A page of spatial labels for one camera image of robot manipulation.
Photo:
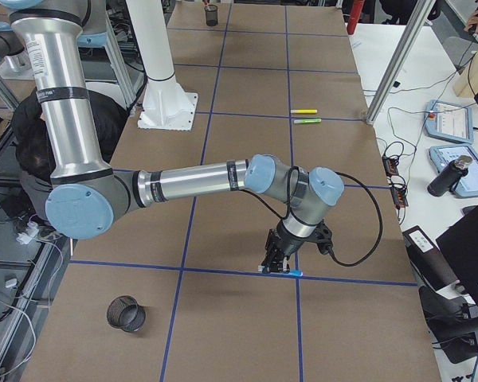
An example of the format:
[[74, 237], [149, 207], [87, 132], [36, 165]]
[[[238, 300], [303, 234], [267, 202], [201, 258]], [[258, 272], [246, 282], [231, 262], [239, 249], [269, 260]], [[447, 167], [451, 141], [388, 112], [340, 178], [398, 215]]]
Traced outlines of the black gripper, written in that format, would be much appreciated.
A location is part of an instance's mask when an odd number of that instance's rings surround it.
[[303, 244], [303, 239], [285, 230], [270, 229], [265, 244], [266, 255], [261, 263], [261, 272], [288, 274], [290, 256]]

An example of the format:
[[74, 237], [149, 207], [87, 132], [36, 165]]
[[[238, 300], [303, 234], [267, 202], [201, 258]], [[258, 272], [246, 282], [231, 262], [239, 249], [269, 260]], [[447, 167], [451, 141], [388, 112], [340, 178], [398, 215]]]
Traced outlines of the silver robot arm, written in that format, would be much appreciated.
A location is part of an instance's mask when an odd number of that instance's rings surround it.
[[78, 40], [105, 21], [102, 1], [7, 1], [13, 31], [25, 42], [56, 163], [45, 211], [51, 225], [73, 239], [106, 232], [122, 216], [156, 203], [243, 191], [281, 201], [286, 211], [268, 233], [262, 273], [290, 272], [302, 244], [333, 255], [324, 217], [344, 184], [327, 168], [288, 166], [270, 154], [176, 170], [147, 171], [155, 147], [134, 145], [135, 170], [115, 170], [103, 160], [92, 117]]

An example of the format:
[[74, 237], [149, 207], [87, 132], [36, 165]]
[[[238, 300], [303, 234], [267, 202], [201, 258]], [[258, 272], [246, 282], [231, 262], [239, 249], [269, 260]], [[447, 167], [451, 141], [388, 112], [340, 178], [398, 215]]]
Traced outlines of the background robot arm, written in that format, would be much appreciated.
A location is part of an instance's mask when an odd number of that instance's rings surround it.
[[24, 51], [24, 45], [10, 24], [0, 21], [0, 63], [6, 57], [15, 57]]

